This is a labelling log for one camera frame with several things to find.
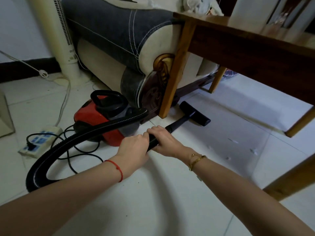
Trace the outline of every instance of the red vacuum cleaner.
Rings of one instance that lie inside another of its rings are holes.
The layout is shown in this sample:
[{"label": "red vacuum cleaner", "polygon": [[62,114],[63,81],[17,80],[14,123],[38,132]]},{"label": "red vacuum cleaner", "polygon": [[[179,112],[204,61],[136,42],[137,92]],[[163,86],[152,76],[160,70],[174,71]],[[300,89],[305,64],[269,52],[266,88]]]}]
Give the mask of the red vacuum cleaner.
[{"label": "red vacuum cleaner", "polygon": [[[192,119],[206,126],[210,119],[201,114],[187,102],[180,104],[184,116],[165,127],[172,133],[183,123]],[[116,91],[96,90],[74,115],[75,134],[58,143],[45,152],[31,167],[26,177],[26,188],[29,192],[56,182],[46,174],[51,165],[67,150],[86,141],[104,140],[111,146],[119,146],[124,137],[133,135],[139,128],[140,121],[149,114],[145,108],[133,108],[127,99]],[[157,139],[150,134],[148,151],[158,145]]]}]

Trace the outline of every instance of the forearm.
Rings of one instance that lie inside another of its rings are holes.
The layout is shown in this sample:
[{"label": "forearm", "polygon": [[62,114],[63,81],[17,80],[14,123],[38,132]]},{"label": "forearm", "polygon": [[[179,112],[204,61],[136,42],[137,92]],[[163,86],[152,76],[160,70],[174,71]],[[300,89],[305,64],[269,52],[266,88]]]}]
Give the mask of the forearm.
[{"label": "forearm", "polygon": [[120,177],[104,162],[9,202],[0,207],[2,235],[51,235]]},{"label": "forearm", "polygon": [[279,202],[233,171],[209,159],[196,163],[193,171],[253,235],[314,235]]}]

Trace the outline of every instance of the red string bracelet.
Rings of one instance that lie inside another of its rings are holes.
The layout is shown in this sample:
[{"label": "red string bracelet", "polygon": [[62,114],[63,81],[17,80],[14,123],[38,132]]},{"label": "red string bracelet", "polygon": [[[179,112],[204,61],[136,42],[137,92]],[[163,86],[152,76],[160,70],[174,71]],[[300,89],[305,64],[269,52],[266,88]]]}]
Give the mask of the red string bracelet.
[{"label": "red string bracelet", "polygon": [[123,181],[123,178],[124,178],[124,175],[123,175],[123,172],[121,171],[120,167],[119,167],[115,162],[113,162],[113,161],[111,161],[111,160],[105,160],[105,161],[108,161],[108,162],[110,162],[110,163],[112,163],[112,164],[114,164],[114,165],[116,166],[116,169],[119,170],[119,171],[120,171],[120,174],[121,174],[121,178],[120,178],[120,181],[119,181],[119,182],[122,182],[122,181]]}]

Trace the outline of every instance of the vacuum hose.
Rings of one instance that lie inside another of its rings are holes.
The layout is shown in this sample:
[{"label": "vacuum hose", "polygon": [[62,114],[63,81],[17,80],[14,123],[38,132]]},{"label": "vacuum hose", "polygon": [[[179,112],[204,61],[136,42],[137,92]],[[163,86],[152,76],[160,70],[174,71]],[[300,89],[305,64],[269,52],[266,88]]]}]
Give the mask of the vacuum hose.
[{"label": "vacuum hose", "polygon": [[101,135],[105,132],[113,131],[117,128],[127,126],[132,123],[139,122],[144,119],[149,114],[148,110],[141,108],[137,113],[111,120],[105,123],[101,123],[96,126],[92,126],[76,133],[64,141],[58,143],[53,148],[45,152],[31,167],[26,177],[26,189],[28,192],[32,192],[41,187],[54,183],[58,180],[50,180],[47,178],[46,174],[51,165],[67,150],[74,147],[75,145],[84,142],[94,136]]}]

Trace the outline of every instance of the gold bracelet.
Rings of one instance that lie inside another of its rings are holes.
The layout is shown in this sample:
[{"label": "gold bracelet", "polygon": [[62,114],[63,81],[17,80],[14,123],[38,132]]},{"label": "gold bracelet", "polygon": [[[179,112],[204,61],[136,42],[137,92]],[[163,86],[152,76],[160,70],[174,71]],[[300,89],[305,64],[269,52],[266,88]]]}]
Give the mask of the gold bracelet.
[{"label": "gold bracelet", "polygon": [[207,158],[205,155],[203,155],[203,156],[200,156],[198,159],[196,159],[193,163],[191,163],[189,166],[188,166],[188,168],[189,168],[189,170],[190,171],[192,171],[192,168],[195,166],[195,164],[197,163],[197,162],[199,162],[201,159],[203,159],[203,158]]}]

